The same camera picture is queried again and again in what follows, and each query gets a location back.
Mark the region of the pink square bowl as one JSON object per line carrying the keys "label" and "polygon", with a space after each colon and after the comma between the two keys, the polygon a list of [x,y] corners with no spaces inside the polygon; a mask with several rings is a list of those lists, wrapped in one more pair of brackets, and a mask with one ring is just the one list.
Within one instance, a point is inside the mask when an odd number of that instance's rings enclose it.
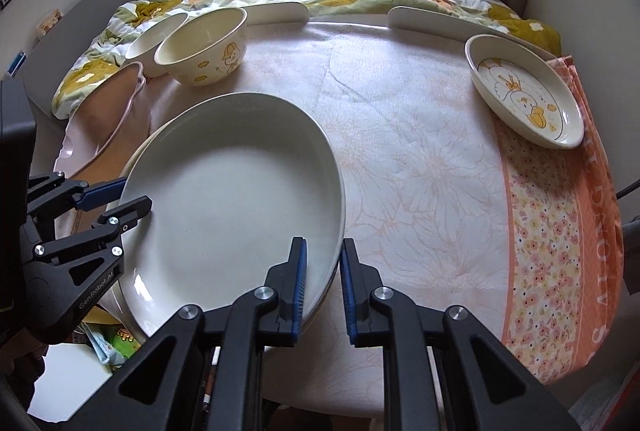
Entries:
{"label": "pink square bowl", "polygon": [[53,170],[90,184],[119,177],[150,133],[145,84],[133,62],[93,90],[67,123]]}

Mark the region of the large white plate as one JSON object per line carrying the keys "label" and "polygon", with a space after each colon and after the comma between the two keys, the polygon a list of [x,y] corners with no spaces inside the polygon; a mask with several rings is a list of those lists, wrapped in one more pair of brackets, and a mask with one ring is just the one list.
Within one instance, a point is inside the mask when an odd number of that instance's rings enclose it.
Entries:
{"label": "large white plate", "polygon": [[127,177],[122,200],[148,196],[151,212],[122,237],[120,287],[151,336],[183,305],[233,302],[307,243],[303,316],[334,277],[345,193],[326,134],[285,99],[235,93],[168,123]]}

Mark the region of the small white bowl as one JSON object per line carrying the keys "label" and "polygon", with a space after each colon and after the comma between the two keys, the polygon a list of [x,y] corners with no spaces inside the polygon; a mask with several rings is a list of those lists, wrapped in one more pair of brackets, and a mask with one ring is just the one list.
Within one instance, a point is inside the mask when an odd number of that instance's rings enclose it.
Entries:
{"label": "small white bowl", "polygon": [[140,62],[143,76],[154,79],[163,76],[166,70],[154,61],[154,54],[163,40],[175,32],[188,20],[185,12],[169,15],[154,26],[146,29],[128,48],[125,54],[127,64]]}

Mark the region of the cream duck pattern bowl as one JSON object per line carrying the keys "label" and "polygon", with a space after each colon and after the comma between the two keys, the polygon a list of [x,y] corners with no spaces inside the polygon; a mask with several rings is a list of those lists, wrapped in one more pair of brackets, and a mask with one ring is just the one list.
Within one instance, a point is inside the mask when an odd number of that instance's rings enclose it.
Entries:
{"label": "cream duck pattern bowl", "polygon": [[154,61],[183,85],[226,79],[245,57],[247,18],[245,9],[234,7],[195,17],[160,43]]}

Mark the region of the duck pattern oval dish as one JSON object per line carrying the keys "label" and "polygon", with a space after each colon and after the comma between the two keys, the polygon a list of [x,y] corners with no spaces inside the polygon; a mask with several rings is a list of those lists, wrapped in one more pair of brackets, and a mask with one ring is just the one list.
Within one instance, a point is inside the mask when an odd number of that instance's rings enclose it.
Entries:
{"label": "duck pattern oval dish", "polygon": [[529,48],[492,34],[464,44],[475,90],[518,135],[540,147],[574,149],[585,135],[577,100],[567,84]]}

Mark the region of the white plate under stack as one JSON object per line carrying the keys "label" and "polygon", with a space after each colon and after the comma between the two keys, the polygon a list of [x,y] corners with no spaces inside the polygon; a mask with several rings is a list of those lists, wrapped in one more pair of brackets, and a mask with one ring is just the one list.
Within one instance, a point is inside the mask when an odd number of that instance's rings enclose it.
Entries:
{"label": "white plate under stack", "polygon": [[[122,173],[120,173],[121,177],[128,177],[131,170],[134,169],[134,165],[144,153],[146,147],[153,142],[154,138],[160,134],[161,131],[162,130],[158,128],[138,147],[125,164],[124,169],[122,169]],[[118,281],[116,281],[114,286],[111,287],[109,292],[105,293],[101,303],[102,307],[118,319],[139,342],[144,343],[148,339],[148,336],[134,319],[134,316],[130,314],[126,305],[126,300],[122,294],[122,288]]]}

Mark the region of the grey bed headboard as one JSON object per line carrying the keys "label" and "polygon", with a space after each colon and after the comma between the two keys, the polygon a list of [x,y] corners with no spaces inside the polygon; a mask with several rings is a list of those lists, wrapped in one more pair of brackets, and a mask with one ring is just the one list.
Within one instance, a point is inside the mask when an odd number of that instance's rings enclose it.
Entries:
{"label": "grey bed headboard", "polygon": [[27,95],[47,117],[58,84],[113,16],[118,6],[135,0],[81,0],[32,49],[17,71]]}

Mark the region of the white floral tablecloth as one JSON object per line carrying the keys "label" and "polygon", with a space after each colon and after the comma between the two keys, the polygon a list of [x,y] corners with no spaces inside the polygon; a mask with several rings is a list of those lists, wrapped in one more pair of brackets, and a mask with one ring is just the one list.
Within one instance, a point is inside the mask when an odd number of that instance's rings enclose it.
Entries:
{"label": "white floral tablecloth", "polygon": [[[215,84],[145,79],[149,136],[218,95],[292,102],[326,133],[342,173],[344,235],[385,284],[433,309],[467,307],[546,385],[591,361],[623,270],[620,211],[594,128],[572,150],[527,142],[480,99],[462,45],[438,36],[264,24],[247,39],[242,64]],[[320,413],[382,413],[382,354],[348,342],[340,287],[329,287],[299,344],[267,353],[264,392]]]}

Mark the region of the floral green yellow duvet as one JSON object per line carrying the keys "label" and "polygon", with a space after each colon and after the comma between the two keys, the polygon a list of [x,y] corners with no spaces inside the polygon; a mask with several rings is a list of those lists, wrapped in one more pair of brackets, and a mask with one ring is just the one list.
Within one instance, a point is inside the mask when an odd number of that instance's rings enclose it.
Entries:
{"label": "floral green yellow duvet", "polygon": [[53,116],[69,118],[97,86],[125,64],[132,42],[166,16],[185,12],[197,17],[217,8],[284,2],[302,3],[314,17],[386,14],[396,6],[413,7],[510,34],[553,55],[562,52],[561,37],[552,27],[518,16],[499,0],[128,0],[119,6],[108,6],[98,32],[82,43],[82,54],[64,65],[50,102]]}

